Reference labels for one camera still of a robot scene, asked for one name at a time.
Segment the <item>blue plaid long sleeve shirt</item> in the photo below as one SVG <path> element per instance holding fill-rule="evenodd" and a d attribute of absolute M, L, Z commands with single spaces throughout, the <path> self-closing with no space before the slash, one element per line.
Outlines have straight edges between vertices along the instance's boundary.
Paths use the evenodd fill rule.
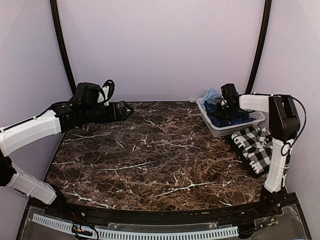
<path fill-rule="evenodd" d="M 239 125 L 244 123 L 249 123 L 255 119 L 250 117 L 249 113 L 242 110 L 238 110 L 234 116 L 221 118 L 216 115 L 216 105 L 212 103 L 204 102 L 204 108 L 207 116 L 209 117 L 211 123 L 218 128 L 228 127 L 233 125 Z"/>

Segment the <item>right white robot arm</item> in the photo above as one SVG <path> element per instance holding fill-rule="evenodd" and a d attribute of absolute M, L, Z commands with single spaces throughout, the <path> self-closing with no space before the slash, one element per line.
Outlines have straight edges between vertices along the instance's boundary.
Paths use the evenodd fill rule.
<path fill-rule="evenodd" d="M 292 148 L 307 123 L 303 103 L 289 94 L 222 94 L 222 111 L 241 109 L 268 113 L 272 136 L 272 155 L 264 189 L 277 193 L 285 186 Z"/>

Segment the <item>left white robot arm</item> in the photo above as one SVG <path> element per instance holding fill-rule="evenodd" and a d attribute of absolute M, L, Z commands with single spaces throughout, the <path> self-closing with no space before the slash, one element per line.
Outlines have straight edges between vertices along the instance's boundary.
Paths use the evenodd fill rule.
<path fill-rule="evenodd" d="M 25 172 L 12 162 L 15 151 L 48 136 L 66 133 L 87 124 L 104 124 L 127 120 L 134 109 L 125 101 L 108 105 L 95 103 L 58 102 L 43 113 L 1 128 L 0 130 L 0 185 L 13 188 L 46 205 L 60 218 L 67 218 L 70 206 L 58 189 Z"/>

